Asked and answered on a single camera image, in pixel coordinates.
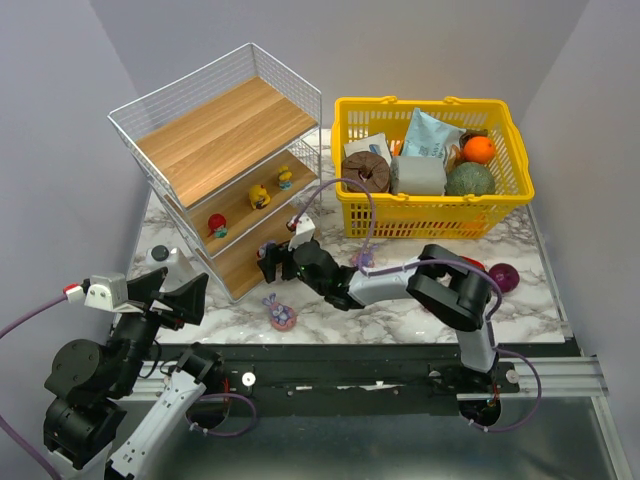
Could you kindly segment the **purple bunny toy pink base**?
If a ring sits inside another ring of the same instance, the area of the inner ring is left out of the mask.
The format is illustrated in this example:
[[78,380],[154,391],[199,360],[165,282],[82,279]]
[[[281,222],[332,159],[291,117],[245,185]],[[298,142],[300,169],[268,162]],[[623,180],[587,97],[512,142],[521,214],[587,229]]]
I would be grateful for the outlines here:
[[289,331],[296,325],[296,312],[290,306],[278,302],[275,293],[271,293],[268,297],[263,298],[262,303],[269,310],[270,322],[274,329]]

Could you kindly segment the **yellow duck toy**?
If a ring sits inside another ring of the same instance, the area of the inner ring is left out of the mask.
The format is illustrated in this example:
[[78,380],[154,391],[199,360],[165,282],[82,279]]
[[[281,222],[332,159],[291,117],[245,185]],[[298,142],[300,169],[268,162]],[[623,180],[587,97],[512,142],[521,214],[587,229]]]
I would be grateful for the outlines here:
[[261,184],[253,185],[249,189],[248,196],[251,207],[254,210],[265,208],[271,201],[271,197],[268,194],[266,187]]

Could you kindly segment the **red strawberry toy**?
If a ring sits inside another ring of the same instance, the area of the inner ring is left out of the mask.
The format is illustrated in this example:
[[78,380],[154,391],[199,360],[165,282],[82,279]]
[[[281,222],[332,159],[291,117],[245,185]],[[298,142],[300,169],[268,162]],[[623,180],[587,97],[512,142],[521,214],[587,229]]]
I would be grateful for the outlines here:
[[220,213],[214,213],[208,218],[207,227],[209,237],[224,238],[228,233],[226,217]]

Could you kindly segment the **yellow blue minion toy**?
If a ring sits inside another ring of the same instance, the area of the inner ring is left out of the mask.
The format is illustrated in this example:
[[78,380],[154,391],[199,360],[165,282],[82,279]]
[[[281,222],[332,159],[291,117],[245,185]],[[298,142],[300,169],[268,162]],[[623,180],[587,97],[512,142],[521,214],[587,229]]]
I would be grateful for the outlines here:
[[292,187],[293,173],[288,166],[282,166],[278,169],[278,186],[281,190],[288,190]]

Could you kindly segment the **purple pink toy figure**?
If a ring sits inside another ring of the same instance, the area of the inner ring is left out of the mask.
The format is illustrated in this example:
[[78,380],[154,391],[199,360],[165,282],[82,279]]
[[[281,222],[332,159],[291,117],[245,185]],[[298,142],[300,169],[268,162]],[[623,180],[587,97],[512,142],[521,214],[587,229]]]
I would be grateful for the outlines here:
[[350,264],[353,267],[373,268],[375,266],[375,252],[378,246],[376,244],[368,245],[364,251],[358,250],[350,258]]

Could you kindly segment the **small purple bunny toy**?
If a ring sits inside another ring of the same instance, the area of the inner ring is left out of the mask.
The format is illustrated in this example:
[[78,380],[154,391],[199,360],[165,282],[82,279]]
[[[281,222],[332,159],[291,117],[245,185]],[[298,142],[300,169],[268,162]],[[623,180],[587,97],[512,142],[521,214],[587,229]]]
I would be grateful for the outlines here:
[[276,246],[276,245],[277,245],[277,243],[276,243],[275,241],[273,241],[273,240],[270,240],[270,241],[268,241],[268,242],[266,242],[266,243],[262,244],[262,245],[258,248],[258,250],[257,250],[257,252],[256,252],[257,258],[258,258],[258,259],[263,259],[263,258],[267,255],[267,252],[268,252],[271,248],[273,248],[274,246]]

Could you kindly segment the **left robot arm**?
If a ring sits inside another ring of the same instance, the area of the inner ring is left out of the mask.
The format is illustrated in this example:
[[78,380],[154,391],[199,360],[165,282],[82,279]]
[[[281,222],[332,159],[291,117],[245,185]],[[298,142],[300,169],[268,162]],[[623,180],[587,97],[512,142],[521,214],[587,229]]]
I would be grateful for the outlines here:
[[64,479],[143,479],[187,410],[223,386],[222,360],[198,343],[181,353],[156,403],[119,449],[112,444],[126,412],[118,400],[132,394],[161,328],[198,325],[208,276],[171,292],[161,287],[165,267],[129,280],[94,275],[81,285],[85,306],[120,319],[103,344],[72,340],[54,357],[46,389],[55,399],[43,430],[49,456]]

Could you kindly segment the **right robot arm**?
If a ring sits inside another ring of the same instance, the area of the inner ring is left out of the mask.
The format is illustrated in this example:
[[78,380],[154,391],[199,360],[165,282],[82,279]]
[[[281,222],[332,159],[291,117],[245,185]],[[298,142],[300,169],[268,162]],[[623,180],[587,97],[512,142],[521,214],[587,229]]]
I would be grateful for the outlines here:
[[416,300],[437,319],[456,331],[462,365],[487,374],[497,358],[487,310],[490,297],[496,306],[502,292],[484,270],[436,244],[400,266],[364,269],[338,264],[312,239],[297,247],[269,243],[258,253],[266,282],[281,271],[284,281],[298,279],[333,307],[349,311],[382,301]]

